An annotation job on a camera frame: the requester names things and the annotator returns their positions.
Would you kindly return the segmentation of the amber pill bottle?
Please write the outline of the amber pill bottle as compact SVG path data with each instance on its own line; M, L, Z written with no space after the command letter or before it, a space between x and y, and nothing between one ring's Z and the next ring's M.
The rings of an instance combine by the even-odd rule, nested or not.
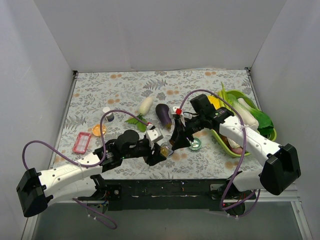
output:
M166 158L170 157L174 153L172 144L169 141L163 142L160 146L160 153Z

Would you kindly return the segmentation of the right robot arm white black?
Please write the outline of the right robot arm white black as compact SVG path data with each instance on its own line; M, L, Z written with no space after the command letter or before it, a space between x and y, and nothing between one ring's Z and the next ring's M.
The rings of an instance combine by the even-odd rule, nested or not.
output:
M170 109L174 119L174 131L170 139L172 150L189 147L195 133L210 129L235 141L263 167L261 171L237 172L226 186L230 198L237 199L245 191L259 189L278 196L301 176L294 146L280 145L245 127L227 108L215 109L204 94L194 97L190 102L196 112L192 118L185 118L179 107Z

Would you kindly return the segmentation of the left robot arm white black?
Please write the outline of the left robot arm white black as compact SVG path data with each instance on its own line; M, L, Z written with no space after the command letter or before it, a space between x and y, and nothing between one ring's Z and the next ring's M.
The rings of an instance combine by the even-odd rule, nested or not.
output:
M26 170L16 187L24 217L33 217L52 204L72 198L94 201L111 195L101 174L119 167L124 159L142 157L149 166L166 160L158 144L162 138L158 128L147 130L143 138L129 129L75 163Z

